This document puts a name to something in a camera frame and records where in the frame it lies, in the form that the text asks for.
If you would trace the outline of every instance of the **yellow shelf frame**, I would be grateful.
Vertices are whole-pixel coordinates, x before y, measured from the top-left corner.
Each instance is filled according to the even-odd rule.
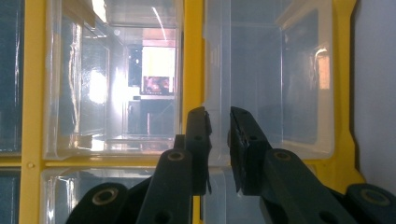
[[[306,161],[326,186],[345,192],[363,182],[355,168],[355,145],[349,131],[350,16],[356,0],[333,0],[333,81],[335,151],[328,160]],[[184,77],[182,122],[187,111],[204,101],[205,41],[202,38],[204,1],[184,2]],[[42,133],[46,75],[46,0],[26,0],[21,159],[1,159],[1,166],[21,167],[20,223],[39,223],[40,174],[49,167],[150,166],[156,161],[79,158],[44,161]],[[199,223],[199,200],[194,199],[194,223]]]

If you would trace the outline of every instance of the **white wall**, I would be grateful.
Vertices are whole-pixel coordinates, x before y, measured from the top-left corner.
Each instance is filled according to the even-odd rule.
[[[396,194],[396,1],[360,0],[355,20],[353,128],[361,172]]]

